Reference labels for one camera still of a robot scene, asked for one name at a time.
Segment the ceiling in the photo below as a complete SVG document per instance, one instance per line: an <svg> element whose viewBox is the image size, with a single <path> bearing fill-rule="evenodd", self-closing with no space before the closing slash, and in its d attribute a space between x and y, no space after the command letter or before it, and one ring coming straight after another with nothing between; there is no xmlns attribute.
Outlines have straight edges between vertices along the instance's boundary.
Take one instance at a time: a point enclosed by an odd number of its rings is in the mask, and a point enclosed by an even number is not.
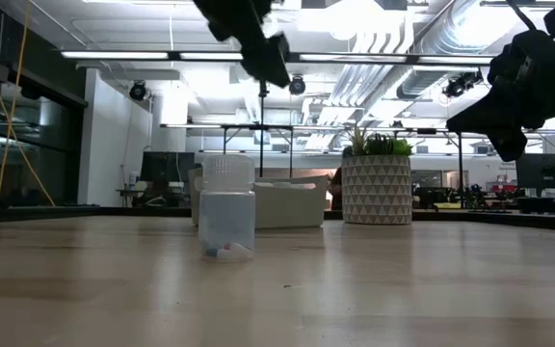
<svg viewBox="0 0 555 347"><path fill-rule="evenodd" d="M206 20L195 6L142 6L131 4L86 3L83 0L31 0L35 6L31 9L31 29L43 36L60 49L92 49L92 50L200 50L226 51L237 50L237 43L217 42L206 27ZM351 2L373 0L342 0L334 6L342 6ZM447 4L448 0L416 0L419 5L416 11L410 12L411 27L416 35L426 23ZM0 0L0 8L18 20L22 20L26 0ZM361 13L345 11L343 8L333 14L333 21L319 22L315 19L323 15L324 10L279 10L273 11L266 25L267 31L279 29L288 38L292 51L296 52L351 52L357 49L356 37L349 40L349 26L365 22ZM540 18L544 12L528 13L541 26ZM368 15L368 22L381 25L384 21ZM493 21L484 18L488 23L482 28L493 28ZM517 24L509 26L500 33L499 40L490 42L484 49L486 54L497 54L502 46L510 42L511 37L524 30ZM190 115L210 119L211 115L234 114L237 109L246 108L245 96L257 94L257 87L247 80L245 73L234 64L207 63L110 63L107 67L99 66L105 78L118 76L122 85L131 85L131 78L125 78L131 71L164 71L181 72L190 91ZM286 90L270 87L266 99L267 108L302 110L306 98L327 97L333 92L345 69L340 64L288 65L291 74L304 77L306 93L293 96ZM148 81L157 90L168 87L170 81ZM421 124L442 125L443 120L455 115L475 100L485 95L488 87L477 85L473 90L459 99L447 102L440 91L442 80L426 90L416 102L408 108L409 121L416 126ZM381 88L383 80L374 88ZM403 112L389 115L389 118L401 117Z"/></svg>

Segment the security camera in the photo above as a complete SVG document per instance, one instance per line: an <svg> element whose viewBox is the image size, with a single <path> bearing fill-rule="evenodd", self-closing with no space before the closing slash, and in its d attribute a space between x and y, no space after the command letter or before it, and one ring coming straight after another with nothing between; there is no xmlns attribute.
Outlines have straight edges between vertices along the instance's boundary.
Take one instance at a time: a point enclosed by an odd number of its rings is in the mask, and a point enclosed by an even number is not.
<svg viewBox="0 0 555 347"><path fill-rule="evenodd" d="M293 76L293 80L290 82L289 90L292 95L301 95L305 93L304 77L301 75Z"/></svg>
<svg viewBox="0 0 555 347"><path fill-rule="evenodd" d="M146 81L135 81L130 90L130 97L136 101L145 101L151 97L151 90L146 87Z"/></svg>

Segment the desk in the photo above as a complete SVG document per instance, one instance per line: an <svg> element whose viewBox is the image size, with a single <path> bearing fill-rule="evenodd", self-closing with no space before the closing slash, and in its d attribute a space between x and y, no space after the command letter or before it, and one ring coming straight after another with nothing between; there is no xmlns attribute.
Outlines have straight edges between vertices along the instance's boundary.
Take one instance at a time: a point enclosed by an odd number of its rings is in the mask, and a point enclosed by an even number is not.
<svg viewBox="0 0 555 347"><path fill-rule="evenodd" d="M121 197L121 207L133 207L132 200L140 197L145 191L117 189Z"/></svg>
<svg viewBox="0 0 555 347"><path fill-rule="evenodd" d="M329 221L213 264L190 219L0 223L0 346L462 345L555 346L555 231Z"/></svg>
<svg viewBox="0 0 555 347"><path fill-rule="evenodd" d="M555 213L555 198L517 198L520 213Z"/></svg>

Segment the plastic bottle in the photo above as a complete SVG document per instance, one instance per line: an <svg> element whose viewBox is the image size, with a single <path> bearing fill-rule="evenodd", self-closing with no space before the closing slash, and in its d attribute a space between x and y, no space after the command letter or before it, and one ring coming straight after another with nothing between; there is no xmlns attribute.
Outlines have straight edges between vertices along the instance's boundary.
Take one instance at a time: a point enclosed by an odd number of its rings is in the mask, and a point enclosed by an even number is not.
<svg viewBox="0 0 555 347"><path fill-rule="evenodd" d="M243 155L216 155L203 163L198 239L210 261L253 257L256 226L254 162Z"/></svg>

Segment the computer monitor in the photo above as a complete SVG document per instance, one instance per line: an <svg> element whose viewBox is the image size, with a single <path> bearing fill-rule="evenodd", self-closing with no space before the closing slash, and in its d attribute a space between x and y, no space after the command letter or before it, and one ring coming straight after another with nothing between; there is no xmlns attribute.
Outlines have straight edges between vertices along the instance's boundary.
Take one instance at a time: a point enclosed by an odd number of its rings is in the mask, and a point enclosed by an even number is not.
<svg viewBox="0 0 555 347"><path fill-rule="evenodd" d="M537 195L555 188L555 154L523 154L515 165L520 188L536 188Z"/></svg>
<svg viewBox="0 0 555 347"><path fill-rule="evenodd" d="M146 151L143 153L141 180L149 182L189 182L189 171L193 168L193 153Z"/></svg>

